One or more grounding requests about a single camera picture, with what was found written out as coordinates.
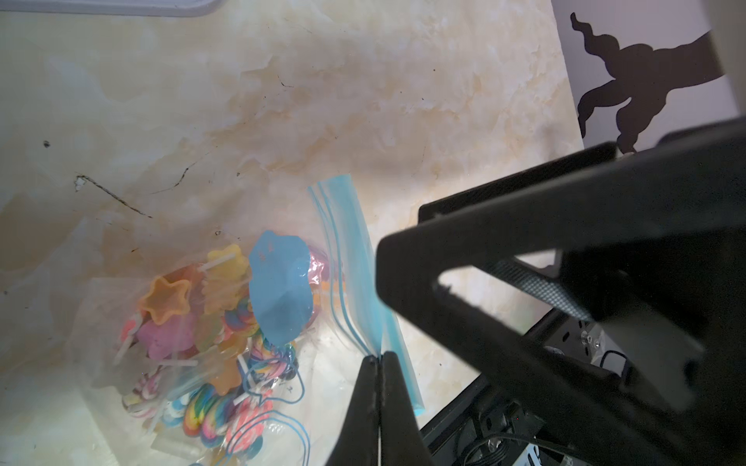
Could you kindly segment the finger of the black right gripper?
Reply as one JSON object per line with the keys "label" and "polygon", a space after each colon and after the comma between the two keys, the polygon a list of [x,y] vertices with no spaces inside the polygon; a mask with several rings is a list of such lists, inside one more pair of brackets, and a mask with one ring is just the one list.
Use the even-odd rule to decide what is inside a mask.
{"label": "finger of the black right gripper", "polygon": [[461,209],[480,204],[501,196],[531,188],[537,184],[549,182],[556,178],[584,170],[599,164],[608,163],[617,157],[615,143],[607,142],[590,149],[573,153],[537,166],[526,169],[501,179],[481,184],[450,196],[421,205],[418,211],[418,223],[425,223],[436,217],[449,215]]}
{"label": "finger of the black right gripper", "polygon": [[417,223],[377,249],[381,299],[510,397],[561,427],[594,465],[745,461],[745,428],[652,416],[621,388],[530,341],[440,283],[475,267],[578,320],[551,283],[564,252],[742,229],[745,122],[672,133],[656,147]]}

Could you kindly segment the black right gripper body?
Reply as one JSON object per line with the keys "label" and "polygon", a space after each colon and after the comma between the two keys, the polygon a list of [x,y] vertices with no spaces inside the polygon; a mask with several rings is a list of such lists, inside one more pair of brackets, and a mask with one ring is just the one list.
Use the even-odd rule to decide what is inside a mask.
{"label": "black right gripper body", "polygon": [[639,372],[642,388],[625,398],[652,416],[744,430],[744,230],[564,252],[549,278]]}

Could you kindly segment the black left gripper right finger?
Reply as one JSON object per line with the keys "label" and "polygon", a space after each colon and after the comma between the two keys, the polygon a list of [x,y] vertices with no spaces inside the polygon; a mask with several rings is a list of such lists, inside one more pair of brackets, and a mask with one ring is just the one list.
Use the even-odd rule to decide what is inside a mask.
{"label": "black left gripper right finger", "polygon": [[432,465],[412,408],[406,382],[396,353],[381,357],[380,373],[381,464]]}

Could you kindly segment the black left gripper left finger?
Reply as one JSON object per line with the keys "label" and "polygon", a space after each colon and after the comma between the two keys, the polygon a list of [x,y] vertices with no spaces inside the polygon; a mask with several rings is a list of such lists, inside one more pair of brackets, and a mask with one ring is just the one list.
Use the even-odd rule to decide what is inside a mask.
{"label": "black left gripper left finger", "polygon": [[338,440],[326,464],[376,466],[379,464],[380,360],[366,356]]}

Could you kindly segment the blue-zip candy bag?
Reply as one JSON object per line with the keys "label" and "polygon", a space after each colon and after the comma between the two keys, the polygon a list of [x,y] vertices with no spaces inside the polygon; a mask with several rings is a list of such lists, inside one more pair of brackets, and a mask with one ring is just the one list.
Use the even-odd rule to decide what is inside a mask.
{"label": "blue-zip candy bag", "polygon": [[352,178],[240,224],[157,275],[89,285],[70,355],[116,464],[321,465],[361,361],[388,351],[423,411]]}

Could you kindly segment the purple plastic tray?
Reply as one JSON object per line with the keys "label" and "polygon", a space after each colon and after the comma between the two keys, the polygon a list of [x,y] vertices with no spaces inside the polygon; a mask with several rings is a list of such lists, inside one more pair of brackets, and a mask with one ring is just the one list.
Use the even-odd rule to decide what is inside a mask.
{"label": "purple plastic tray", "polygon": [[1,0],[2,12],[130,17],[202,17],[225,0]]}

